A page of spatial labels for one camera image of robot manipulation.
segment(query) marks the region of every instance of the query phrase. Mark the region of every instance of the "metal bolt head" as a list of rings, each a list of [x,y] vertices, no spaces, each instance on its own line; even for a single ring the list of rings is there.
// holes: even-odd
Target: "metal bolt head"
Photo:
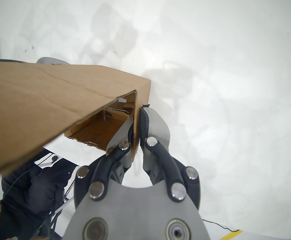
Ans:
[[[198,178],[198,172],[193,167],[187,167],[186,174],[187,174],[187,177],[191,180],[195,180],[196,178]]]
[[[185,199],[187,195],[186,188],[184,187],[183,184],[175,182],[171,187],[171,195],[173,198],[182,201]]]
[[[158,144],[158,140],[155,137],[148,137],[146,140],[146,143],[150,146],[150,147],[154,147],[155,145]]]
[[[129,148],[129,143],[128,141],[121,141],[118,146],[122,151],[125,151]]]
[[[52,161],[55,162],[56,160],[58,160],[58,156],[57,156],[57,155],[54,155],[54,156],[52,157]]]
[[[89,172],[88,166],[80,167],[77,171],[77,178],[82,179],[82,178],[86,177],[88,172]]]
[[[103,182],[94,182],[89,187],[89,196],[91,199],[97,199],[102,196],[104,193],[104,184]]]

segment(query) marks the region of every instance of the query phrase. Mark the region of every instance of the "corrugated cardboard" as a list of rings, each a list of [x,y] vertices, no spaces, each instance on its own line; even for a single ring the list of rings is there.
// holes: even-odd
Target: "corrugated cardboard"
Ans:
[[[105,149],[127,115],[134,115],[135,153],[139,109],[149,92],[150,80],[104,66],[1,62],[0,172],[63,132]]]

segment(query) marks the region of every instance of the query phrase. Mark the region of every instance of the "black rubber pad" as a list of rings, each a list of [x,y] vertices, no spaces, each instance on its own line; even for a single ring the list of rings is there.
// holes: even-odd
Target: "black rubber pad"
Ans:
[[[133,145],[133,124],[130,126],[127,134],[128,142]]]
[[[142,150],[145,146],[145,139],[148,137],[149,124],[150,124],[150,121],[148,118],[148,114],[144,110],[144,107],[142,107],[139,114],[139,137],[140,137],[140,146]]]

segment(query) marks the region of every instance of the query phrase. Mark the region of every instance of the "white surface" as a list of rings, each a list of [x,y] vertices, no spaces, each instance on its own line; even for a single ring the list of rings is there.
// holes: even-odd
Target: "white surface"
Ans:
[[[2,0],[0,57],[151,79],[171,154],[200,174],[202,217],[290,238],[290,10],[290,1]],[[99,154],[61,138],[50,148],[79,164]],[[126,184],[148,185],[137,169]]]

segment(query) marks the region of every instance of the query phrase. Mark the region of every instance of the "wire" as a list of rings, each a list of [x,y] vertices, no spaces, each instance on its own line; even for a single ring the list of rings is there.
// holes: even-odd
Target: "wire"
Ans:
[[[10,188],[7,190],[7,192],[4,194],[3,198],[5,198],[5,196],[7,195],[7,193],[9,192],[9,190],[13,187],[13,185],[17,182],[18,179],[20,179],[24,174],[28,173],[29,171],[31,171],[32,169],[27,170],[25,173],[21,174],[15,181],[14,183],[10,186]]]
[[[214,224],[216,224],[216,225],[218,225],[218,226],[220,226],[220,227],[222,227],[223,229],[227,229],[227,230],[229,230],[229,231],[231,231],[231,232],[238,232],[239,231],[239,229],[238,230],[235,230],[235,231],[233,231],[233,230],[230,230],[228,227],[223,227],[223,226],[221,226],[220,224],[218,224],[218,223],[215,223],[215,222],[210,222],[210,221],[207,221],[207,220],[205,220],[205,219],[202,219],[203,221],[206,221],[206,222],[208,222],[208,223],[214,223]]]
[[[69,191],[71,190],[71,187],[72,187],[72,185],[74,184],[74,182],[75,182],[75,181],[73,181],[73,182],[71,183],[71,185],[69,186],[68,190],[67,190],[66,193],[65,193],[65,196],[67,196],[67,194],[68,194]]]

